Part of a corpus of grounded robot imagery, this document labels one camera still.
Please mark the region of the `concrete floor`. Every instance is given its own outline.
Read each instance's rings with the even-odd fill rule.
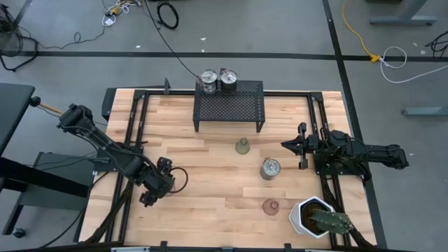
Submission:
[[[25,0],[2,2],[9,5],[16,16]],[[446,31],[446,1],[429,1],[422,8],[422,14],[438,15],[440,21],[432,27],[373,27],[368,24],[369,14],[396,13],[407,2],[395,6],[350,1],[346,16],[353,28],[365,37],[373,53],[382,54],[389,46],[400,46],[409,55],[418,56],[425,50],[424,56],[430,56],[431,51],[424,44]],[[204,49],[205,52],[224,53],[334,54],[320,1],[185,0],[172,3],[181,16],[180,25],[176,31],[162,29],[162,33],[178,52]],[[342,53],[364,55],[358,39],[342,22],[342,3],[340,0],[330,2]],[[151,8],[155,13],[155,4],[151,4]],[[214,15],[216,10],[226,14]],[[62,45],[71,42],[77,31],[83,39],[94,37],[102,29],[101,18],[100,0],[41,0],[32,2],[20,26],[46,46]],[[234,36],[223,38],[226,30]],[[128,15],[121,15],[95,42],[71,45],[64,51],[167,52],[168,49],[143,11],[131,8]],[[17,64],[23,59],[7,59],[7,63]],[[241,79],[264,81],[265,89],[342,91],[340,74],[333,60],[188,58],[183,61],[196,73],[208,68],[230,67]],[[389,78],[400,80],[443,64],[413,62],[387,74]],[[371,166],[388,247],[444,251],[448,232],[448,218],[445,217],[448,171],[443,158],[448,147],[448,133],[444,131],[448,119],[405,118],[400,112],[406,106],[447,105],[448,70],[394,85],[382,78],[378,64],[346,61],[345,65],[365,142],[400,144],[411,164],[402,171]],[[103,123],[100,109],[106,88],[160,85],[165,77],[173,88],[194,86],[194,78],[174,58],[38,57],[17,73],[3,69],[0,73],[0,82],[33,85],[35,95],[59,109],[64,110],[70,103],[84,104],[93,110],[96,120]],[[53,117],[29,108],[3,155],[31,163],[39,151],[85,154],[88,145],[56,129],[56,124]],[[0,227],[4,226],[17,196],[7,190],[0,194],[3,203],[0,204]],[[17,226],[26,229],[28,235],[22,239],[1,236],[0,250],[40,246],[63,231],[76,214],[75,211],[25,208]],[[70,244],[73,233],[74,228],[55,245]]]

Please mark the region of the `metal can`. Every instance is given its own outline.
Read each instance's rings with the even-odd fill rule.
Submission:
[[[224,94],[231,95],[237,91],[238,75],[233,70],[221,69],[221,91]]]
[[[211,69],[204,70],[200,76],[196,78],[196,84],[201,87],[201,90],[208,95],[216,92],[218,74]]]
[[[266,158],[263,162],[263,165],[260,168],[260,175],[265,180],[272,180],[275,178],[275,176],[279,175],[280,173],[280,163],[279,161],[272,159],[272,158]]]

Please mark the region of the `wooden tabletop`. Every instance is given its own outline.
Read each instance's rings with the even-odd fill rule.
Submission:
[[[114,141],[125,140],[133,93],[133,89],[118,89],[115,94],[106,130]],[[350,132],[341,93],[323,92],[323,98],[330,130]],[[291,243],[293,248],[330,248],[328,236],[315,239],[297,234],[288,220],[294,203],[312,196],[322,198],[312,157],[309,168],[299,170],[299,157],[280,145],[297,136],[299,123],[310,124],[307,100],[265,97],[266,122],[259,134],[254,122],[201,122],[195,132],[193,102],[194,96],[188,95],[150,96],[144,154],[153,162],[160,156],[173,160],[174,166],[187,170],[189,182],[182,192],[147,208],[139,202],[146,189],[134,187],[125,244],[159,246],[168,241],[169,246],[283,248]],[[135,123],[133,139],[137,127]],[[246,155],[235,151],[242,137],[251,145]],[[281,164],[273,181],[260,177],[265,158]],[[185,175],[173,173],[180,188]],[[339,180],[346,212],[364,238],[376,244],[361,180],[355,176],[340,176]],[[87,239],[109,212],[115,182],[116,174],[108,174],[92,189],[80,241]],[[279,201],[280,211],[275,216],[266,215],[261,208],[268,198]],[[115,238],[120,217],[121,213],[115,222]]]

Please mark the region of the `can lid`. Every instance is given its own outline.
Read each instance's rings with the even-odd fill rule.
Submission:
[[[223,71],[220,77],[221,81],[226,84],[234,83],[238,79],[237,73],[235,73],[233,70]]]
[[[280,173],[280,163],[279,161],[272,158],[267,158],[263,162],[263,170],[265,171],[266,175],[276,176]]]
[[[216,81],[216,79],[218,78],[218,74],[214,70],[207,69],[201,73],[200,78],[205,83],[212,83]]]

